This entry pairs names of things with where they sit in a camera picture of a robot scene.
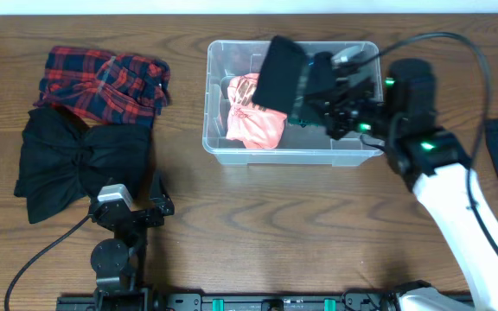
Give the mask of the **clear plastic storage bin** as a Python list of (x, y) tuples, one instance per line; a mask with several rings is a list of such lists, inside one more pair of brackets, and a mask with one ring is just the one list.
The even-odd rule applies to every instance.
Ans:
[(326, 135), (323, 127), (286, 124), (275, 149), (247, 149), (239, 140), (227, 139), (230, 80), (258, 73), (270, 42), (217, 40), (208, 46), (202, 146), (222, 165), (309, 164), (355, 167), (371, 157), (380, 156), (383, 142), (359, 132), (340, 140)]

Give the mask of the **pink printed shirt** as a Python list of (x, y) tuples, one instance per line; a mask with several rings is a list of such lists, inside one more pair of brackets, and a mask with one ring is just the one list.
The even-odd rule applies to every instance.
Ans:
[(275, 149), (284, 133), (287, 115), (252, 102), (258, 77), (258, 73), (249, 73), (230, 81), (226, 139), (239, 140), (247, 149)]

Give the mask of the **dark green garment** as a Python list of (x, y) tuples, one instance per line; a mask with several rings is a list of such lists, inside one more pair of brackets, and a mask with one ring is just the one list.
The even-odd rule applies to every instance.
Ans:
[(328, 97), (325, 93), (312, 93), (297, 95), (290, 111), (287, 113), (291, 124), (302, 127), (307, 125), (326, 126), (326, 113)]

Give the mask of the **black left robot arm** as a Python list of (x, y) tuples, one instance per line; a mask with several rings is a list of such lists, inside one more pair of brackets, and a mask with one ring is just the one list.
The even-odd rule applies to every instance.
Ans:
[(90, 204), (89, 219), (111, 231), (113, 238), (97, 244), (90, 257), (97, 288), (89, 310), (323, 310), (342, 309), (334, 296), (233, 296), (209, 298), (197, 294), (161, 297), (144, 284), (147, 231), (164, 224), (175, 207), (161, 176), (155, 172), (149, 191), (150, 206), (133, 211), (129, 188), (110, 180)]

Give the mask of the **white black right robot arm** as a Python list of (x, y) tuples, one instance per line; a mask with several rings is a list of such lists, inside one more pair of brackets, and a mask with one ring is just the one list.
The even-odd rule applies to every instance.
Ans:
[(333, 61), (336, 86), (326, 104), (327, 132), (383, 141), (389, 166), (432, 216), (465, 277), (477, 310), (498, 310), (498, 221), (472, 158), (436, 123), (436, 78), (418, 59), (394, 62), (382, 101), (373, 74), (358, 60)]

